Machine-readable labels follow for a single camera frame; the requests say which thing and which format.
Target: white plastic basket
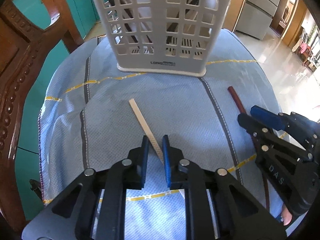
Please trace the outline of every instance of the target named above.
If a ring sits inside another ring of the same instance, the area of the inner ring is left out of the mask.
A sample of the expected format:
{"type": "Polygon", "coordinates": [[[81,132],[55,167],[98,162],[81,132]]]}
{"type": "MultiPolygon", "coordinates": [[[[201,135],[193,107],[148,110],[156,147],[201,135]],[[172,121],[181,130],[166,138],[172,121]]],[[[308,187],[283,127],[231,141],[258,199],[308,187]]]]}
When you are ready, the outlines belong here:
{"type": "Polygon", "coordinates": [[[125,72],[203,76],[230,0],[94,0],[125,72]]]}

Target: doorway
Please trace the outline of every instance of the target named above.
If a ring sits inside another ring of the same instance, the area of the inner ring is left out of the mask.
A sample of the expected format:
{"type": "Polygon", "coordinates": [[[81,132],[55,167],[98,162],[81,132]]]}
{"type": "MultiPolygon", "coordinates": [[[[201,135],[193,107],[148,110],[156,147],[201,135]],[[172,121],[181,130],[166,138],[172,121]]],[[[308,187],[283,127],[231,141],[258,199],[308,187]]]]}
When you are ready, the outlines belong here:
{"type": "Polygon", "coordinates": [[[291,14],[294,13],[294,5],[296,0],[280,0],[276,13],[270,24],[270,28],[273,29],[279,36],[282,36],[287,25],[290,24],[291,14]]]}

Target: brown rod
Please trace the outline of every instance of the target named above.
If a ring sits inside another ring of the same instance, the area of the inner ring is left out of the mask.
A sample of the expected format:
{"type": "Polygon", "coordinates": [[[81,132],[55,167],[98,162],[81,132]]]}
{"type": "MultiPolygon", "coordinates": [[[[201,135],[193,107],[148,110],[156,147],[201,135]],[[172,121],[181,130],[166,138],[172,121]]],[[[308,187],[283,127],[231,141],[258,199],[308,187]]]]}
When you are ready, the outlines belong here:
{"type": "MultiPolygon", "coordinates": [[[[228,91],[230,93],[230,95],[233,98],[233,101],[236,103],[236,106],[238,107],[239,111],[241,114],[246,114],[246,110],[243,107],[243,104],[238,96],[238,94],[236,93],[235,89],[231,86],[228,87],[228,91]]],[[[258,144],[257,141],[255,140],[255,138],[251,135],[251,139],[252,139],[252,143],[254,145],[254,148],[258,149],[258,144]]],[[[269,188],[268,188],[268,181],[266,179],[266,177],[262,174],[262,180],[263,180],[263,186],[264,186],[264,192],[265,192],[265,196],[266,196],[266,208],[268,210],[268,212],[270,212],[270,198],[269,198],[269,188]]]]}

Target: yellow stripe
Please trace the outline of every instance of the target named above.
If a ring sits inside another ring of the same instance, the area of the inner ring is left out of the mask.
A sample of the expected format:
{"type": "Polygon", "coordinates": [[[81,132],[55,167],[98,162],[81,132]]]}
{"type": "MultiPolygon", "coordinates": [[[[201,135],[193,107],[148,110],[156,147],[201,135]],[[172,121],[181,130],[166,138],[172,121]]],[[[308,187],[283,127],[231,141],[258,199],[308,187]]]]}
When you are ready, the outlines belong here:
{"type": "Polygon", "coordinates": [[[143,74],[146,74],[146,73],[135,73],[135,74],[130,74],[130,75],[127,75],[127,76],[123,76],[123,77],[105,77],[101,80],[89,80],[87,82],[84,82],[82,84],[79,84],[79,85],[76,85],[74,87],[71,87],[69,89],[67,89],[64,93],[68,93],[72,90],[75,90],[77,88],[80,88],[80,87],[83,87],[84,85],[87,85],[87,84],[100,84],[102,81],[106,80],[106,79],[116,79],[116,80],[123,80],[123,79],[126,79],[126,78],[131,78],[131,77],[136,77],[136,76],[140,76],[140,75],[143,75],[143,74]]]}
{"type": "MultiPolygon", "coordinates": [[[[251,62],[257,62],[257,61],[256,60],[227,59],[227,60],[210,61],[210,62],[207,62],[207,65],[215,64],[215,63],[224,63],[224,62],[251,63],[251,62]]],[[[100,84],[102,81],[104,81],[106,79],[123,80],[123,79],[126,79],[126,78],[136,77],[136,76],[140,76],[140,75],[143,75],[143,74],[146,74],[146,73],[135,73],[135,74],[130,74],[130,75],[123,76],[123,77],[105,77],[105,78],[103,78],[101,80],[89,80],[87,82],[84,82],[82,84],[79,84],[79,85],[76,85],[74,87],[71,87],[71,88],[67,89],[64,93],[68,93],[68,92],[70,92],[72,90],[78,89],[78,88],[83,87],[84,85],[87,85],[87,84],[100,84]]]]}
{"type": "Polygon", "coordinates": [[[284,132],[282,135],[279,136],[280,139],[283,139],[284,136],[287,135],[287,132],[284,132]]]}
{"type": "Polygon", "coordinates": [[[249,157],[248,159],[245,159],[244,161],[240,162],[237,166],[233,166],[233,167],[227,169],[227,171],[228,172],[233,172],[233,171],[241,168],[243,165],[247,164],[248,162],[253,161],[256,157],[257,157],[257,155],[254,154],[251,157],[249,157]]]}
{"type": "Polygon", "coordinates": [[[57,102],[62,101],[61,98],[55,98],[55,97],[45,97],[44,100],[51,100],[51,101],[57,101],[57,102]]]}
{"type": "Polygon", "coordinates": [[[237,62],[237,63],[253,63],[257,62],[256,60],[236,60],[236,59],[227,59],[227,60],[217,60],[217,61],[209,61],[207,65],[216,64],[216,63],[225,63],[225,62],[237,62]]]}
{"type": "Polygon", "coordinates": [[[146,200],[146,199],[164,197],[164,196],[175,194],[175,193],[179,193],[179,190],[178,189],[169,190],[169,191],[165,191],[165,192],[161,192],[161,193],[144,195],[144,196],[139,196],[139,197],[127,197],[125,200],[126,201],[139,201],[139,200],[146,200]]]}
{"type": "Polygon", "coordinates": [[[49,204],[53,199],[44,199],[42,202],[44,204],[49,204]]]}

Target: pink cloth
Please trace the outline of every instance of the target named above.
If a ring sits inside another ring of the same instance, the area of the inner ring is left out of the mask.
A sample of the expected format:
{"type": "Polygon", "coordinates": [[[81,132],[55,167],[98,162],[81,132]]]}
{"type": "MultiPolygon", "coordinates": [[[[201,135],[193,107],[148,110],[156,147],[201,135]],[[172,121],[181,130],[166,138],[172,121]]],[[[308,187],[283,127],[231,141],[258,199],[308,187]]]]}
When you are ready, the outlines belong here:
{"type": "Polygon", "coordinates": [[[300,47],[301,47],[300,53],[303,54],[303,53],[306,51],[308,45],[303,42],[303,43],[300,45],[300,47]]]}

